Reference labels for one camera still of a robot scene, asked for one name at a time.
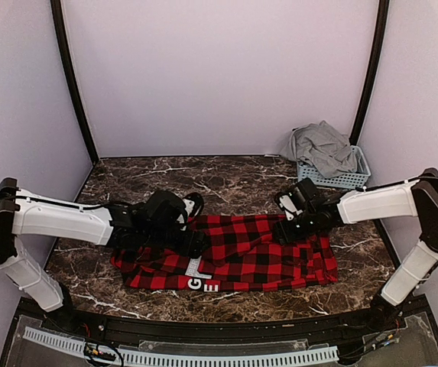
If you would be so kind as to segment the red black plaid shirt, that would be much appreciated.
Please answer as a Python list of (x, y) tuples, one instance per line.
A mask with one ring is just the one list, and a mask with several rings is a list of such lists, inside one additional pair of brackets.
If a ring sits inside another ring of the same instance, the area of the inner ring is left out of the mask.
[(273, 238), (280, 214), (199, 216), (192, 229), (212, 241), (200, 258), (169, 250), (115, 250), (111, 263), (127, 287), (157, 290), (282, 291), (328, 285), (339, 280), (326, 234), (287, 245)]

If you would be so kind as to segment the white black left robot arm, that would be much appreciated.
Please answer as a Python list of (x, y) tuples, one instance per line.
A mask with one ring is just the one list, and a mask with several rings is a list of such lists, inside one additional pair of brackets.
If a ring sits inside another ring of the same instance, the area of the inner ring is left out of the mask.
[(211, 246), (208, 235), (191, 228), (202, 209), (199, 194), (181, 198), (166, 190), (155, 191), (144, 203), (72, 203), (36, 195), (7, 177), (0, 183), (0, 270), (43, 311), (52, 313), (62, 331), (76, 333), (82, 317), (70, 307), (68, 292), (33, 259), (20, 235), (75, 239), (134, 252), (167, 248), (199, 258)]

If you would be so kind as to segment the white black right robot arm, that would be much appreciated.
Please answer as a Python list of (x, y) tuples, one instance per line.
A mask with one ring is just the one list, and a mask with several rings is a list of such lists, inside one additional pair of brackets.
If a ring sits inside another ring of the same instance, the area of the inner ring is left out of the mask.
[(324, 196), (309, 178), (280, 192), (276, 204), (286, 215), (274, 225), (273, 237), (290, 244), (331, 229), (366, 220), (411, 216), (419, 220), (421, 234), (373, 300), (364, 316), (372, 332), (384, 329), (394, 318), (393, 308), (425, 282), (438, 266), (438, 170), (371, 188), (357, 188)]

